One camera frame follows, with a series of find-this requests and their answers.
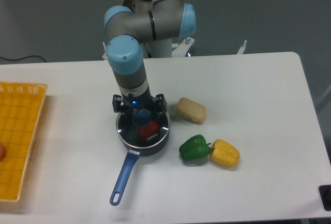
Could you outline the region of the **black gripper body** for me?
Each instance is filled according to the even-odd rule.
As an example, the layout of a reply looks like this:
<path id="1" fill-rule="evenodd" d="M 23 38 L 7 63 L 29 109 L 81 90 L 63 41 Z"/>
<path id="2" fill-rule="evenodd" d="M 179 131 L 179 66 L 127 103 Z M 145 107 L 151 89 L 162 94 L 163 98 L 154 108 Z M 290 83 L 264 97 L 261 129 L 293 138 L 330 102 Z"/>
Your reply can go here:
<path id="1" fill-rule="evenodd" d="M 124 92 L 121 90 L 123 103 L 121 111 L 128 109 L 152 109 L 154 106 L 151 92 L 147 89 L 143 94 L 138 95 L 137 92 Z"/>

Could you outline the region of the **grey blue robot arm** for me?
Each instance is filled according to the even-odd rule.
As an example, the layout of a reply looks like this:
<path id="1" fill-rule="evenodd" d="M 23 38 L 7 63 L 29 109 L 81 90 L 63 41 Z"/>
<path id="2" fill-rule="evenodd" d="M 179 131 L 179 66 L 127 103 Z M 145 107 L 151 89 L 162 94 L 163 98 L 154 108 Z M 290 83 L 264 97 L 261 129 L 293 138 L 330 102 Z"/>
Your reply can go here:
<path id="1" fill-rule="evenodd" d="M 183 0 L 141 1 L 150 6 L 142 11 L 113 6 L 104 15 L 106 55 L 121 92 L 113 97 L 116 113 L 134 109 L 166 112 L 164 96 L 151 96 L 140 45 L 188 37 L 197 28 L 193 6 Z"/>

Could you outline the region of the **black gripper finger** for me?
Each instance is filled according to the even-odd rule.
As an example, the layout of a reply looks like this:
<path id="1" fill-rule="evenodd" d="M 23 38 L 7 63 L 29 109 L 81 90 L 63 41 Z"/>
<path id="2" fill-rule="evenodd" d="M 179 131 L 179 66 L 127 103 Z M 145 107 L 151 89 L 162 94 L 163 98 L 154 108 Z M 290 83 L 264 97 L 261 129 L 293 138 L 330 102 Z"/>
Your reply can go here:
<path id="1" fill-rule="evenodd" d="M 152 117 L 157 117 L 160 114 L 167 112 L 167 101 L 164 94 L 158 94 L 151 98 L 152 100 Z"/>
<path id="2" fill-rule="evenodd" d="M 116 94 L 113 95 L 112 106 L 115 113 L 124 113 L 129 109 L 129 106 L 125 103 L 123 97 Z"/>

